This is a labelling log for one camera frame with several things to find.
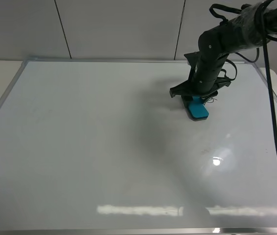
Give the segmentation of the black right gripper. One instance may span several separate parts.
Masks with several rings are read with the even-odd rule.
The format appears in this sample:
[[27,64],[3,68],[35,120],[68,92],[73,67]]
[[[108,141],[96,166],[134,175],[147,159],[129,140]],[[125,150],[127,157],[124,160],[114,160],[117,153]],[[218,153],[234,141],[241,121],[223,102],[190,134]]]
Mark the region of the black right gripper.
[[225,76],[218,78],[229,54],[224,54],[212,61],[206,61],[200,52],[187,53],[184,56],[191,66],[189,78],[186,82],[170,88],[169,94],[171,98],[177,95],[182,96],[185,107],[195,94],[208,94],[196,96],[203,102],[209,97],[216,97],[218,92],[214,90],[230,82],[230,79]]

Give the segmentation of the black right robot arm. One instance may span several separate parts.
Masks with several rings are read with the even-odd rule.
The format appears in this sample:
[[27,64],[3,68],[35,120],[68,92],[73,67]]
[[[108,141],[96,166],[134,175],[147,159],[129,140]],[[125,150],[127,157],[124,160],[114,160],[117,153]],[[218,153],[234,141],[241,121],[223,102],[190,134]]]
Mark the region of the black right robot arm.
[[230,61],[230,54],[277,42],[277,8],[269,9],[270,3],[265,0],[254,5],[245,4],[241,9],[213,4],[209,11],[221,22],[200,35],[199,51],[185,54],[191,67],[188,79],[170,88],[170,96],[179,95],[184,101],[200,97],[206,102],[233,81],[226,75],[219,76],[225,71],[223,65]]

